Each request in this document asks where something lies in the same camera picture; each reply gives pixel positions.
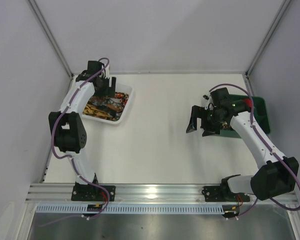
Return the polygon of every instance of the plastic bin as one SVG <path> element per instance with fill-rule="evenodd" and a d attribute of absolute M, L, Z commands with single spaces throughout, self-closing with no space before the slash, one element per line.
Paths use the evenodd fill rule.
<path fill-rule="evenodd" d="M 123 109 L 121 117 L 119 118 L 118 121 L 111 121 L 111 120 L 102 119 L 102 118 L 98 118 L 98 117 L 88 116 L 85 114 L 82 114 L 81 117 L 84 119 L 90 119 L 90 120 L 94 120 L 94 121 L 98 121 L 98 122 L 102 122 L 102 123 L 106 123 L 106 124 L 119 125 L 122 122 L 122 120 L 125 118 L 125 116 L 127 115 L 128 110 L 131 108 L 131 105 L 132 105 L 131 103 L 132 103 L 135 91 L 132 86 L 120 84 L 118 82 L 115 85 L 115 91 L 120 92 L 120 93 L 129 94 L 129 99 L 126 102 L 126 105 Z"/>
<path fill-rule="evenodd" d="M 246 95 L 230 94 L 230 96 L 234 101 L 249 98 Z M 271 129 L 270 129 L 270 124 L 268 119 L 266 102 L 262 97 L 259 96 L 253 96 L 252 99 L 254 103 L 254 113 L 253 113 L 254 118 L 256 122 L 260 125 L 264 133 L 268 135 L 270 134 Z M 233 129 L 228 129 L 228 130 L 221 129 L 219 136 L 228 137 L 228 138 L 240 138 L 239 134 Z"/>

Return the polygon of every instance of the green bin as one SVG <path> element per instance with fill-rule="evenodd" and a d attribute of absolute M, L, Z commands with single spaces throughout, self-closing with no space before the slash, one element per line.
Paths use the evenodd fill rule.
<path fill-rule="evenodd" d="M 230 94 L 232 100 L 241 100 L 241 99 L 248 99 L 249 97 L 246 95 L 235 95 Z M 256 122 L 260 125 L 261 129 L 264 131 L 266 135 L 270 134 L 270 124 L 268 119 L 268 112 L 266 102 L 262 97 L 253 96 L 253 103 L 254 103 L 254 118 Z M 227 137 L 227 138 L 240 138 L 239 134 L 233 129 L 221 129 L 220 136 Z"/>

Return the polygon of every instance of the black mounting plate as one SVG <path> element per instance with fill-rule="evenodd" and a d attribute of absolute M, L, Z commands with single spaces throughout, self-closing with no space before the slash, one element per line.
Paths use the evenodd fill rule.
<path fill-rule="evenodd" d="M 115 201 L 116 196 L 116 186 L 114 185 L 100 185 L 105 188 L 110 194 L 110 202 Z M 104 197 L 101 195 L 102 190 L 98 191 L 98 194 L 89 194 L 89 192 L 78 191 L 76 186 L 73 187 L 71 201 L 81 201 L 81 202 L 103 202 Z"/>
<path fill-rule="evenodd" d="M 202 190 L 202 194 L 204 195 L 204 199 L 207 203 L 211 202 L 230 202 L 236 203 L 237 195 L 240 195 L 244 203 L 250 202 L 250 197 L 245 195 L 244 193 L 233 193 L 233 196 L 223 196 L 221 192 L 220 186 L 204 186 Z"/>

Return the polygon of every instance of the red object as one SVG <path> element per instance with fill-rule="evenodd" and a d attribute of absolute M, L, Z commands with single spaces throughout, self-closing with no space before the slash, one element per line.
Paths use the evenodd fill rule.
<path fill-rule="evenodd" d="M 249 98 L 243 99 L 243 101 L 245 101 L 245 103 L 246 103 L 250 108 L 252 108 L 251 100 L 250 100 Z"/>

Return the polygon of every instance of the gray floor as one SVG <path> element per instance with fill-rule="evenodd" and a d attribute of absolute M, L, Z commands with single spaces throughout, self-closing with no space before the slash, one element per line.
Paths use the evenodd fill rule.
<path fill-rule="evenodd" d="M 269 205 L 256 206 L 237 220 L 221 215 L 103 214 L 86 221 L 36 213 L 29 240 L 293 240 L 288 214 Z"/>

